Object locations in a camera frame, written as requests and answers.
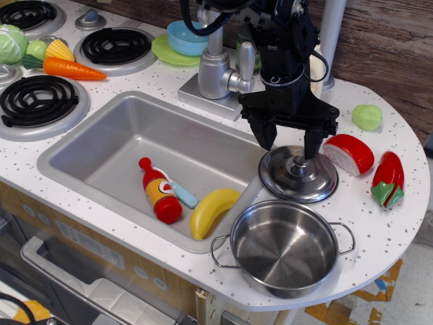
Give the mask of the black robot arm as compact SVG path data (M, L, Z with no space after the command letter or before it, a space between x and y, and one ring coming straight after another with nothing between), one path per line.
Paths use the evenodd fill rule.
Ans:
M201 1L204 26L196 29L189 2L180 2L188 30L208 37L198 93L207 100L238 93L241 116L265 150L271 149L278 125L304 130L304 156L313 159L323 139L336 134L339 111L311 91L310 58L323 56L315 51L319 29L308 6L308 1ZM240 48L238 70L230 68L223 50L223 27L234 15L241 17L249 34Z

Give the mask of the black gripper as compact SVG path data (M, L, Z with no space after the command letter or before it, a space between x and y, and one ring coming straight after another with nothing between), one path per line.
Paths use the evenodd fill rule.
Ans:
M339 110L315 97L308 85L267 87L264 91L238 97L242 117L261 148L271 150L277 136L276 126L302 129L304 157L316 157L324 138L338 130Z

